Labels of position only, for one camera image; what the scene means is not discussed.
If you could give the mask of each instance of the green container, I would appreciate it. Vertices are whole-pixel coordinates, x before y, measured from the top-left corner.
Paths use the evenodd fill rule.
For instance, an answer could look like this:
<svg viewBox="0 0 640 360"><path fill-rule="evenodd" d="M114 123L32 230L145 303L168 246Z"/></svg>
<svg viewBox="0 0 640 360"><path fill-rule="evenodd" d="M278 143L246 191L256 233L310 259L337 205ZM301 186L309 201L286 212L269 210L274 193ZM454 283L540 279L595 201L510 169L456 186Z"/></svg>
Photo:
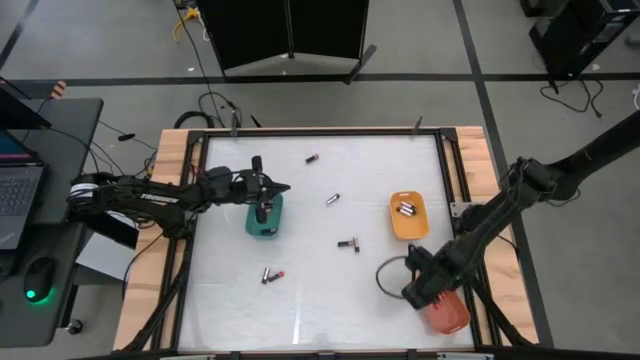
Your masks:
<svg viewBox="0 0 640 360"><path fill-rule="evenodd" d="M282 194L278 194L274 196L271 201L273 202L273 208L267 214L267 222L264 224L258 223L258 220L256 219L256 205L249 206L249 210L247 211L247 221L245 223L245 230L247 230L247 233L259 239L273 239L278 235L284 198L282 197Z"/></svg>

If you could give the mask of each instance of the laptop screen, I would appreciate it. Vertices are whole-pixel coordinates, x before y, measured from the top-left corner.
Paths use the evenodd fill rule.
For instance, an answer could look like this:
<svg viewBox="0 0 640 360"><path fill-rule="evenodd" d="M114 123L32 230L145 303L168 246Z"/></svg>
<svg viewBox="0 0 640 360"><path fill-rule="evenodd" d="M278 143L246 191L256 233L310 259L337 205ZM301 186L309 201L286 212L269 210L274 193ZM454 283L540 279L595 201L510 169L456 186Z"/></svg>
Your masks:
<svg viewBox="0 0 640 360"><path fill-rule="evenodd" d="M31 160L31 154L11 135L0 131L0 163Z"/></svg>

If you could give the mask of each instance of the gray floor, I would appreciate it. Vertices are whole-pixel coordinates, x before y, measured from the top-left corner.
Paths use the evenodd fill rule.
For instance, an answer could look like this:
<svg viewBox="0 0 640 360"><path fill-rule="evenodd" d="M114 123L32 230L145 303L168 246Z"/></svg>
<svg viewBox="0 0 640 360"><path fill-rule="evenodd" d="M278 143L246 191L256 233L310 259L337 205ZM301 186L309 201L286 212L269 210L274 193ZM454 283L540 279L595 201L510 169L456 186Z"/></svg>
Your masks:
<svg viewBox="0 0 640 360"><path fill-rule="evenodd" d="M463 0L482 71L488 74L541 73L528 40L531 19L516 0ZM26 0L0 2L0 44L8 39ZM177 21L168 0L40 0L0 74L9 79L78 79L200 76L184 34L171 38ZM220 74L201 27L189 25L208 75ZM627 31L640 32L640 21ZM640 71L640 51L613 44L595 63L599 72ZM378 46L368 73L470 73L460 27L449 0L372 0L366 43ZM234 69L233 74L345 72L353 62L301 56L274 58ZM605 82L597 104L604 114L572 112L543 99L543 83L487 83L502 145L509 161L532 156L553 161L633 111L631 90L638 81ZM241 106L245 123L253 114L265 126L480 125L484 118L472 82L355 82L215 85ZM204 85L71 87L66 97L105 100L102 120L151 144L177 117L197 109ZM561 99L582 106L577 84ZM212 112L205 101L206 110ZM202 126L198 120L190 126ZM96 142L125 172L142 168L148 149L120 143L99 127ZM552 335L559 348L640 353L640 258L634 221L638 211L634 153L582 185L582 197L566 207L539 205L524 215ZM39 349L2 349L2 359L66 359L107 353L121 301L119 287L81 288L74 316L85 332L60 331Z"/></svg>

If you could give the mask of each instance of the laptop keyboard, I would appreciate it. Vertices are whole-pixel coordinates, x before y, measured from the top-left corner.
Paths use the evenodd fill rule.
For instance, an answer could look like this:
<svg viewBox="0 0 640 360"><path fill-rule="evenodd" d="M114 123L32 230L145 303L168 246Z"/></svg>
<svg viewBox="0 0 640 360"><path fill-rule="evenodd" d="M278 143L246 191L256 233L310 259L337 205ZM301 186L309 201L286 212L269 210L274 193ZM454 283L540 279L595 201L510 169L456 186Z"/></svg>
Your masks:
<svg viewBox="0 0 640 360"><path fill-rule="evenodd" d="M0 216L25 215L37 184L37 177L0 176Z"/></svg>

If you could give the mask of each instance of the black partition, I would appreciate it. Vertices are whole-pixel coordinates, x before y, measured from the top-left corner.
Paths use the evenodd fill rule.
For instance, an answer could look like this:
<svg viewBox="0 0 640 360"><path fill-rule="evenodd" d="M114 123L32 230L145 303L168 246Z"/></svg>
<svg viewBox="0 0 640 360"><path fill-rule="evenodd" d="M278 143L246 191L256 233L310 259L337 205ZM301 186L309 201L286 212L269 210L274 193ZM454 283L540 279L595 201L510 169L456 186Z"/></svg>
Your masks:
<svg viewBox="0 0 640 360"><path fill-rule="evenodd" d="M359 60L369 0L197 0L222 74L294 52Z"/></svg>

